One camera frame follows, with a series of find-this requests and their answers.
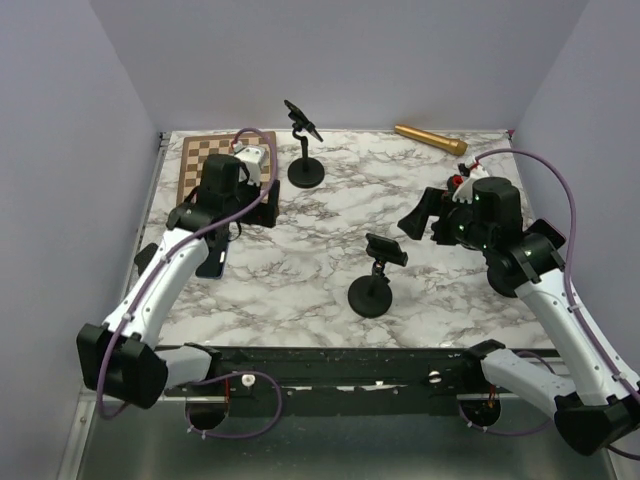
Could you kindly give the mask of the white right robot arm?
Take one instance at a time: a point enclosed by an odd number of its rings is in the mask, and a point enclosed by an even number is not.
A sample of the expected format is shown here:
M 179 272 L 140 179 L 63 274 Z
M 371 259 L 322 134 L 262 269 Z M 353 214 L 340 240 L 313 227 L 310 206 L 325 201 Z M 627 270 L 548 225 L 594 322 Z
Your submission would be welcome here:
M 565 239 L 544 220 L 523 226 L 519 190 L 507 179 L 468 179 L 454 191 L 428 187 L 398 223 L 409 238 L 432 230 L 438 245 L 483 254 L 491 286 L 523 301 L 569 370 L 535 367 L 496 341 L 468 350 L 460 367 L 469 390 L 503 387 L 547 414 L 564 441 L 590 456 L 639 426 L 639 376 L 581 304 L 558 252 Z

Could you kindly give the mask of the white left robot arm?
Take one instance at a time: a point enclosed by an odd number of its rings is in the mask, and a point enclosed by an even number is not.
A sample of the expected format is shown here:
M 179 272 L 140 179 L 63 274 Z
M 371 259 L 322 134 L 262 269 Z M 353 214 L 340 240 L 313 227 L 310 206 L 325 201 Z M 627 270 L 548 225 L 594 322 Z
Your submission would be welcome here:
M 205 159 L 199 184 L 170 211 L 160 242 L 137 260 L 139 278 L 130 292 L 100 325 L 80 329 L 76 346 L 87 388 L 148 409 L 176 385 L 188 383 L 201 395 L 220 387 L 222 372 L 205 349 L 160 354 L 155 348 L 187 281 L 221 277 L 230 225 L 274 227 L 279 182 L 262 177 L 269 165 L 263 147 Z

